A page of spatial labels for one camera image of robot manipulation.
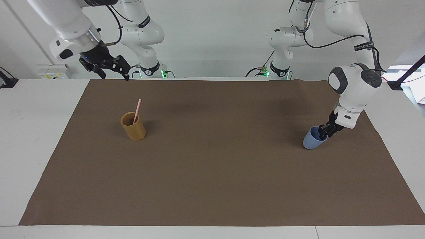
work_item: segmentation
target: table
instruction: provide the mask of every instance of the table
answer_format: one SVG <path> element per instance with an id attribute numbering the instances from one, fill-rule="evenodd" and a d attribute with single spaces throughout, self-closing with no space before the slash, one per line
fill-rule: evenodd
<path id="1" fill-rule="evenodd" d="M 256 81 L 258 77 L 202 80 Z M 18 225 L 88 81 L 21 80 L 13 89 L 0 90 L 1 238 L 132 238 L 135 235 L 143 238 L 425 237 L 425 225 L 279 228 L 14 227 Z M 392 91 L 386 84 L 367 106 L 366 113 L 424 210 L 425 118 L 403 92 Z"/>

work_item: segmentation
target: green light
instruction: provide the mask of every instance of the green light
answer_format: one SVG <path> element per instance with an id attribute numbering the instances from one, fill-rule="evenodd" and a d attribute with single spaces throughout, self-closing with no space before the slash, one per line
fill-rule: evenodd
<path id="1" fill-rule="evenodd" d="M 161 73 L 162 73 L 162 78 L 167 78 L 168 77 L 167 76 L 167 73 L 165 71 L 161 71 Z"/>

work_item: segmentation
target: cup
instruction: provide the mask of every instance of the cup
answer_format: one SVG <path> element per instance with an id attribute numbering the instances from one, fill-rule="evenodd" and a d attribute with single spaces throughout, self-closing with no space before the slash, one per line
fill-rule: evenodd
<path id="1" fill-rule="evenodd" d="M 320 139 L 319 127 L 312 127 L 304 138 L 303 145 L 306 149 L 315 149 L 327 140 L 327 136 L 325 140 Z"/>
<path id="2" fill-rule="evenodd" d="M 140 141 L 145 138 L 146 130 L 139 116 L 136 118 L 136 123 L 133 124 L 135 115 L 135 112 L 125 113 L 121 117 L 121 125 L 132 141 Z"/>

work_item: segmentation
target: white backdrop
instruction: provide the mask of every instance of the white backdrop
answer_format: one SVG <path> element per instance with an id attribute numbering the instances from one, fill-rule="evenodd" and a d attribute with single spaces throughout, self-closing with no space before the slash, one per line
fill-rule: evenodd
<path id="1" fill-rule="evenodd" d="M 244 76 L 251 68 L 263 65 L 272 52 L 267 43 L 269 33 L 289 25 L 290 3 L 291 0 L 145 0 L 152 19 L 165 30 L 165 41 L 154 46 L 158 58 L 177 77 Z M 423 0 L 360 0 L 360 6 L 384 68 L 393 64 L 425 29 L 421 24 L 425 21 Z M 120 4 L 116 8 L 123 13 Z M 0 11 L 0 65 L 19 78 L 36 78 L 35 65 L 47 64 L 49 59 L 12 12 L 16 12 L 50 58 L 53 57 L 48 45 L 55 36 L 54 30 L 26 0 L 0 0 Z M 116 40 L 116 22 L 105 7 L 85 8 L 84 12 L 96 27 L 102 28 L 105 42 Z M 312 44 L 316 46 L 340 39 L 326 29 L 323 12 L 320 3 L 312 20 Z M 113 56 L 123 55 L 131 65 L 138 62 L 135 54 L 124 46 L 110 47 L 110 52 Z M 355 62 L 350 41 L 325 49 L 294 48 L 293 52 L 294 77 L 305 80 L 326 79 L 333 67 Z M 82 68 L 76 56 L 65 63 L 73 78 L 96 77 Z M 109 78 L 120 77 L 107 74 Z"/>

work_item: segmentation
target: brown mat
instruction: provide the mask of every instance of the brown mat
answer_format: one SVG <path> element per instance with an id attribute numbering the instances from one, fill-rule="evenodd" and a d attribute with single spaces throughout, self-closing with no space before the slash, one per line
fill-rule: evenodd
<path id="1" fill-rule="evenodd" d="M 119 119 L 139 97 L 132 142 Z M 327 82 L 91 80 L 20 225 L 425 224 L 366 114 L 303 148 L 337 99 Z"/>

